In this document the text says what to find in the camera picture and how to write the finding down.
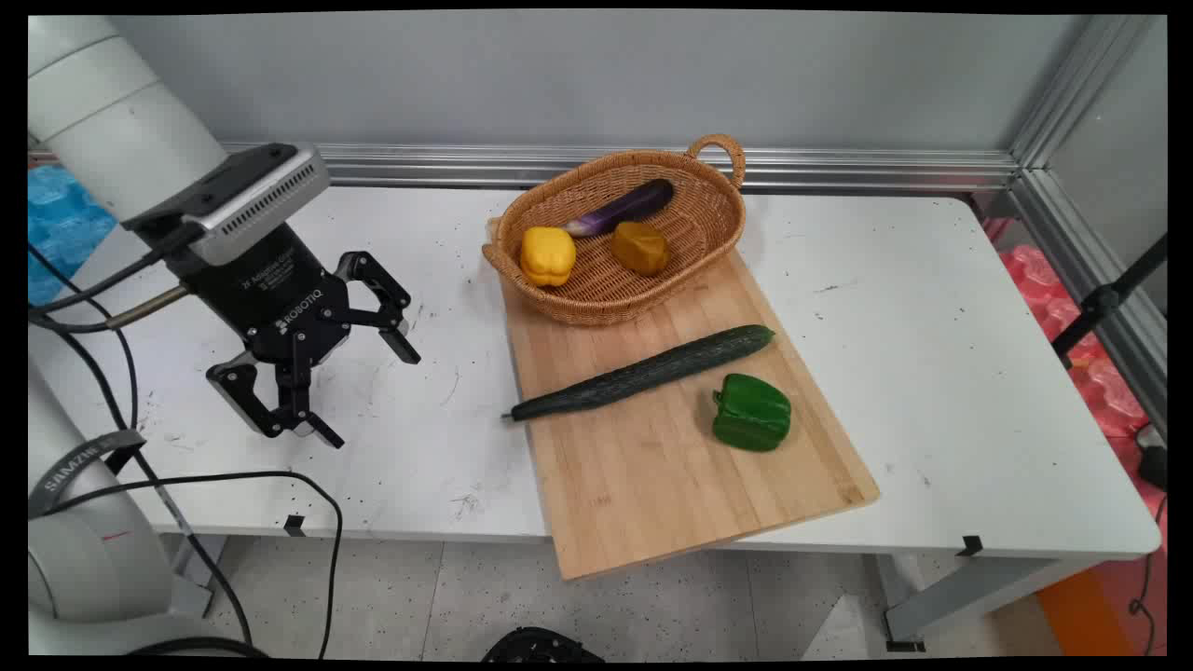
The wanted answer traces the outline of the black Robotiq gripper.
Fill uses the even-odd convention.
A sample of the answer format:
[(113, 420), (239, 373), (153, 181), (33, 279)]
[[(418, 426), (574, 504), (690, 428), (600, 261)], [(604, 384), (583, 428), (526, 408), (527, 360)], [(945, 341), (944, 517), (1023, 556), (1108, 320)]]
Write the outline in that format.
[[(340, 256), (333, 277), (289, 224), (279, 224), (224, 265), (210, 265), (184, 248), (168, 256), (168, 267), (251, 350), (209, 368), (206, 381), (236, 415), (267, 438), (290, 431), (299, 437), (317, 436), (333, 449), (345, 445), (340, 433), (310, 407), (311, 364), (282, 364), (290, 361), (288, 349), (295, 333), (303, 333), (303, 345), (314, 347), (314, 364), (341, 347), (350, 336), (345, 324), (375, 328), (404, 364), (421, 361), (404, 336), (410, 294), (366, 251)], [(345, 284), (354, 281), (377, 298), (376, 310), (346, 308)], [(336, 312), (336, 322), (324, 322), (327, 309)], [(258, 361), (276, 363), (278, 404), (272, 410), (256, 396)]]

